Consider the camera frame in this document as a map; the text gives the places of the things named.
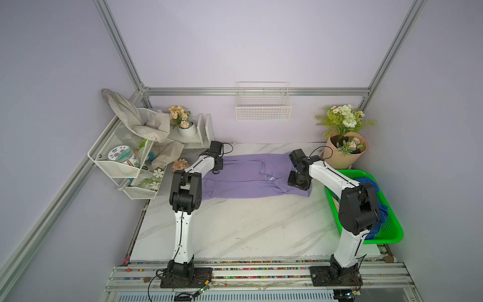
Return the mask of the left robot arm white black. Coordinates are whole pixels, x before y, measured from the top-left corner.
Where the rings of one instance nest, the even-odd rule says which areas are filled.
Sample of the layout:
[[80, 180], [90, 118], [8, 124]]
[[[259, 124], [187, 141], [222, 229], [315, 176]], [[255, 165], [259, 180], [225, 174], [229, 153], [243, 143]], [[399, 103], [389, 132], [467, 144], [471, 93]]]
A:
[[212, 141], [193, 165], [173, 174], [169, 203], [176, 219], [175, 247], [172, 259], [160, 275], [161, 288], [186, 287], [194, 282], [191, 220], [201, 206], [203, 177], [223, 169], [223, 151], [223, 143]]

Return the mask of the green plastic laundry basket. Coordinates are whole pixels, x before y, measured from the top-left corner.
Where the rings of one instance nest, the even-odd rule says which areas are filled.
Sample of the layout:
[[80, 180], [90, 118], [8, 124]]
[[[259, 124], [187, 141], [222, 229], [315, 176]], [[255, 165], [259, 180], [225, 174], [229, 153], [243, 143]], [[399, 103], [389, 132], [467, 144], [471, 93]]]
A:
[[336, 173], [340, 176], [338, 181], [333, 176], [323, 184], [340, 236], [362, 235], [364, 244], [400, 242], [404, 236], [402, 226], [380, 186], [379, 197], [388, 206], [389, 217], [374, 240], [365, 240], [378, 222], [379, 207], [374, 187], [369, 183], [361, 184], [356, 179], [368, 177], [375, 182], [376, 180], [368, 172], [361, 170], [338, 170]]

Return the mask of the purple t-shirt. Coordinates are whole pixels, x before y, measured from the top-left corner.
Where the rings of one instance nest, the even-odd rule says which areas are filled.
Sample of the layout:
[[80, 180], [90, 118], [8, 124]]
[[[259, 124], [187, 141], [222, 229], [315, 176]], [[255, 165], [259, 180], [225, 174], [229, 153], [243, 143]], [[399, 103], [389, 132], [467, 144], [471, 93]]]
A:
[[202, 200], [310, 196], [311, 190], [303, 191], [288, 185], [293, 169], [288, 153], [225, 157], [219, 173], [210, 172], [203, 177]]

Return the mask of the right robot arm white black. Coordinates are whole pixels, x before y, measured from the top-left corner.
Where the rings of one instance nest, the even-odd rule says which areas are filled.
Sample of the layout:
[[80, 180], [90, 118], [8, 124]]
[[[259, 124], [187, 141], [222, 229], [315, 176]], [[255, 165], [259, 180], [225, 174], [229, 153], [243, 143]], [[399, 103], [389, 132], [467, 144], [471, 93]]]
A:
[[380, 221], [375, 187], [344, 176], [319, 156], [308, 157], [301, 149], [289, 158], [295, 168], [288, 185], [307, 191], [312, 180], [321, 182], [339, 199], [338, 220], [342, 226], [340, 241], [329, 266], [309, 268], [313, 286], [354, 286], [359, 288], [362, 257], [358, 254], [366, 236]]

